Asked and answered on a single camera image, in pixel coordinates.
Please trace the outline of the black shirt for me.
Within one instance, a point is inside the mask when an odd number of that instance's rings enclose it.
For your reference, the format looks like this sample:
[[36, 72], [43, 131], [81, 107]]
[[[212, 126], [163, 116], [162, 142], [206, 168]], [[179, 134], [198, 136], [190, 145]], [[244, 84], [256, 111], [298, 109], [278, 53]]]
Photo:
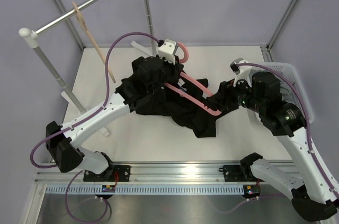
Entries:
[[[216, 121], [225, 115], [222, 113], [213, 117], [165, 85], [153, 93], [144, 93], [133, 84], [132, 75], [122, 79], [121, 85], [116, 88], [115, 93], [123, 97], [130, 112], [140, 115], [171, 117], [179, 126], [191, 129], [197, 138], [216, 137]], [[209, 108], [220, 110], [216, 98], [203, 97], [203, 99]]]

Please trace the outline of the pink plastic hanger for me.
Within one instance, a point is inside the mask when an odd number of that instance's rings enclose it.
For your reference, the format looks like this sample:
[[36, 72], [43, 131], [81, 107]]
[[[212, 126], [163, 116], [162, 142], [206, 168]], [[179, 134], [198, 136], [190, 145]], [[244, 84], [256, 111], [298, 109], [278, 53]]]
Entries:
[[[187, 47], [183, 43], [178, 43], [179, 47], [177, 49], [175, 57], [178, 57], [179, 63], [184, 64], [189, 59], [189, 52]], [[196, 106], [200, 107], [209, 115], [213, 117], [221, 115], [221, 111], [216, 108], [209, 108], [204, 102], [203, 95], [206, 94], [207, 97], [212, 97], [212, 92], [207, 88], [207, 86], [203, 85], [202, 81], [194, 79], [186, 72], [182, 71], [180, 73], [177, 83], [165, 83], [165, 86], [173, 92], [178, 93], [180, 97], [184, 97]]]

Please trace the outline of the beige plastic hanger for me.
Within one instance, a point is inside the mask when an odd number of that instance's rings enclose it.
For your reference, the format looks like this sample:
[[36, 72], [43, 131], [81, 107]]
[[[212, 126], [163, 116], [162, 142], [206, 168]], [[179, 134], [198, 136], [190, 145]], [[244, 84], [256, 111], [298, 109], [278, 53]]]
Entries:
[[87, 36], [88, 40], [90, 41], [90, 43], [93, 45], [93, 47], [95, 48], [97, 54], [99, 55], [99, 57], [101, 58], [103, 64], [105, 65], [106, 63], [106, 56], [103, 54], [103, 52], [101, 51], [99, 45], [97, 44], [96, 40], [94, 39], [93, 35], [90, 33], [86, 22], [83, 18], [82, 13], [79, 10], [79, 7], [77, 6], [77, 4], [72, 1], [72, 5], [74, 7], [74, 10], [76, 12], [75, 16], [77, 18], [77, 22], [79, 24], [79, 26], [81, 27], [82, 31], [85, 33], [85, 35]]

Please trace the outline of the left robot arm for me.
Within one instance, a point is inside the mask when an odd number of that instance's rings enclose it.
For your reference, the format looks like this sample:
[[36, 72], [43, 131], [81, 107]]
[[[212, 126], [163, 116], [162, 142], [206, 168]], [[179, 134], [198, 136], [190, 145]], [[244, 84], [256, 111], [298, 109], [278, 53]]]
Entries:
[[97, 131], [147, 104], [166, 83], [177, 83], [183, 64], [178, 56], [169, 62], [160, 56], [139, 57], [131, 63], [133, 73], [121, 80], [104, 102], [70, 122], [52, 122], [46, 127], [46, 149], [62, 173], [76, 168], [108, 181], [114, 163], [107, 154], [91, 151], [82, 144]]

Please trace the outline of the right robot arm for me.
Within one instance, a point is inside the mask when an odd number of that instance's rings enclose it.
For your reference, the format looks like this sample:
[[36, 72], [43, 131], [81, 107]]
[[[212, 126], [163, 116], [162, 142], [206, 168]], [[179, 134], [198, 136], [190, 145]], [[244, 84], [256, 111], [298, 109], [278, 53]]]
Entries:
[[269, 183], [285, 195], [306, 221], [331, 218], [338, 212], [338, 192], [310, 136], [310, 122], [304, 104], [283, 100], [281, 82], [293, 85], [274, 71], [258, 71], [249, 84], [242, 79], [222, 82], [218, 94], [221, 109], [229, 113], [240, 106], [259, 115], [262, 124], [287, 150], [301, 177], [295, 178], [274, 167], [258, 153], [240, 160], [239, 172], [245, 180]]

